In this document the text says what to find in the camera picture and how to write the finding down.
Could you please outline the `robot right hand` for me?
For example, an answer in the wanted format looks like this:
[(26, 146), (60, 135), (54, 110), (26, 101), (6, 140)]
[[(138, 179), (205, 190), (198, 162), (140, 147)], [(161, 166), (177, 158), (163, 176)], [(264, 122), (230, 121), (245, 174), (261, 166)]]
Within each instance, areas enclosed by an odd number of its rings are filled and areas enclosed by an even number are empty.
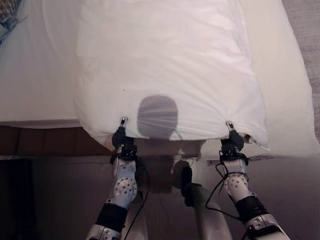
[(242, 136), (236, 131), (234, 124), (231, 121), (226, 122), (229, 130), (228, 138), (221, 140), (222, 152), (238, 151), (240, 152), (244, 147), (244, 140)]

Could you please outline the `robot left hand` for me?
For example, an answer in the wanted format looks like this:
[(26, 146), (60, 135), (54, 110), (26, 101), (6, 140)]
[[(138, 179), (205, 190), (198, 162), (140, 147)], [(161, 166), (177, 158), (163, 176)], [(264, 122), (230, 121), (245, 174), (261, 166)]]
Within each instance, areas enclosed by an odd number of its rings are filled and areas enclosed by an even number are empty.
[(135, 139), (126, 135), (127, 123), (128, 118), (126, 116), (122, 117), (116, 132), (112, 136), (112, 145), (116, 150), (118, 150), (121, 146), (125, 146), (136, 151), (137, 146), (134, 144)]

